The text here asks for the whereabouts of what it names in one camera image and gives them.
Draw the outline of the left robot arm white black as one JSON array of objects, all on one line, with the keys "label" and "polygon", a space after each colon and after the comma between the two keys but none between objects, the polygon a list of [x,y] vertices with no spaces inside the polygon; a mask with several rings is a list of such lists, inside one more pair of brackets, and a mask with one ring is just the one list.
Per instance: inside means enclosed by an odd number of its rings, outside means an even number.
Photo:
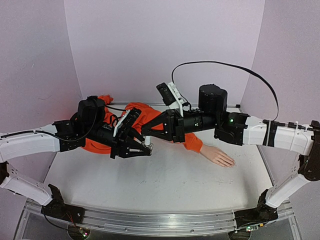
[{"label": "left robot arm white black", "polygon": [[110,147],[110,157],[131,158],[150,156],[152,148],[145,138],[133,128],[141,110],[133,108],[121,118],[105,122],[105,102],[89,96],[78,104],[77,112],[69,120],[60,120],[44,127],[0,135],[0,187],[29,198],[42,206],[46,217],[83,222],[85,210],[66,204],[58,187],[45,185],[20,174],[9,160],[45,152],[67,152],[93,140]]}]

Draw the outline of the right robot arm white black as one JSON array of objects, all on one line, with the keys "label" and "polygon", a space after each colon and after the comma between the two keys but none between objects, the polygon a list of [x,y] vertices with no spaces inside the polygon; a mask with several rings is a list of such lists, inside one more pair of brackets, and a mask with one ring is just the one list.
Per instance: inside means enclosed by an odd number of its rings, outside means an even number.
[{"label": "right robot arm white black", "polygon": [[141,133],[174,143],[185,141],[187,133],[213,130],[214,138],[232,145],[256,145],[296,152],[299,165],[259,197],[255,208],[234,213],[235,228],[251,231],[278,218],[278,207],[301,187],[320,179],[320,124],[278,122],[245,113],[227,111],[227,92],[215,84],[200,86],[198,108],[183,109],[180,92],[173,83],[161,83],[157,90],[167,110],[144,124]]}]

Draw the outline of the white nail polish cap brush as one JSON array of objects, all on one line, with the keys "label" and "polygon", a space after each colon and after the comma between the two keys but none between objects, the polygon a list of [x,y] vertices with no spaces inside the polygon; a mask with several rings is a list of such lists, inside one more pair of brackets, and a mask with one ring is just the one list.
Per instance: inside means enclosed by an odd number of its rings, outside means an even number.
[{"label": "white nail polish cap brush", "polygon": [[146,136],[146,137],[144,138],[144,144],[145,144],[146,146],[150,146],[150,145],[151,145],[151,136]]}]

